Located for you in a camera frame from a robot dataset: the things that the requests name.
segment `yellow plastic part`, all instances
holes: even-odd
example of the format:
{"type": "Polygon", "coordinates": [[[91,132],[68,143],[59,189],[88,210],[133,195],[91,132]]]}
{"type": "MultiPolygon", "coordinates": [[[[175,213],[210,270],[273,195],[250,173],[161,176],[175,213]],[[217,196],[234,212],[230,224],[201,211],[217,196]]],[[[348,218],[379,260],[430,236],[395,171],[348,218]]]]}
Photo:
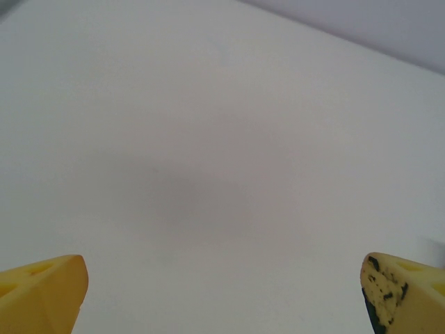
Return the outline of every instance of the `yellow plastic part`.
{"type": "Polygon", "coordinates": [[[445,270],[371,253],[360,280],[375,334],[445,333],[445,270]]]}
{"type": "Polygon", "coordinates": [[[88,288],[80,255],[0,273],[0,334],[70,334],[88,288]]]}

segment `white surface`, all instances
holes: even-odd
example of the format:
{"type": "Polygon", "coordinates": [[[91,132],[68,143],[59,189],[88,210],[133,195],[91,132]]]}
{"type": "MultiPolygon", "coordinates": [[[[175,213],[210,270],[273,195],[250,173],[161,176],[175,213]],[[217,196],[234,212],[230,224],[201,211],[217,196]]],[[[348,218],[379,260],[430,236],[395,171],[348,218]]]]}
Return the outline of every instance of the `white surface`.
{"type": "Polygon", "coordinates": [[[0,267],[84,255],[76,334],[371,333],[362,258],[445,239],[445,78],[242,3],[121,3],[0,25],[0,267]]]}
{"type": "Polygon", "coordinates": [[[243,0],[445,74],[442,0],[243,0]]]}

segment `black marking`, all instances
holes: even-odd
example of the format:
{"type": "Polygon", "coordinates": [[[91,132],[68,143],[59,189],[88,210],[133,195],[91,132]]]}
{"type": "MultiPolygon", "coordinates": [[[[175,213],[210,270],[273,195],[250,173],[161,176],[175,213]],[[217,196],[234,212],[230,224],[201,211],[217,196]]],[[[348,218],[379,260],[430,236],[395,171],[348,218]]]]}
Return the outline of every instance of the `black marking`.
{"type": "Polygon", "coordinates": [[[375,334],[386,334],[387,328],[380,323],[380,319],[377,316],[377,311],[375,306],[368,300],[366,292],[362,289],[364,302],[366,304],[366,309],[368,310],[369,319],[371,320],[371,325],[375,334]]]}
{"type": "Polygon", "coordinates": [[[392,294],[392,292],[390,292],[390,293],[385,294],[385,295],[383,296],[383,300],[386,301],[387,299],[390,299],[390,298],[392,298],[393,296],[394,296],[394,295],[392,294]]]}
{"type": "Polygon", "coordinates": [[[368,261],[373,264],[376,271],[380,271],[380,265],[375,257],[369,256],[368,261]]]}
{"type": "Polygon", "coordinates": [[[402,296],[401,296],[401,300],[403,300],[406,297],[406,293],[408,291],[408,283],[405,283],[405,285],[402,286],[402,296]]]}

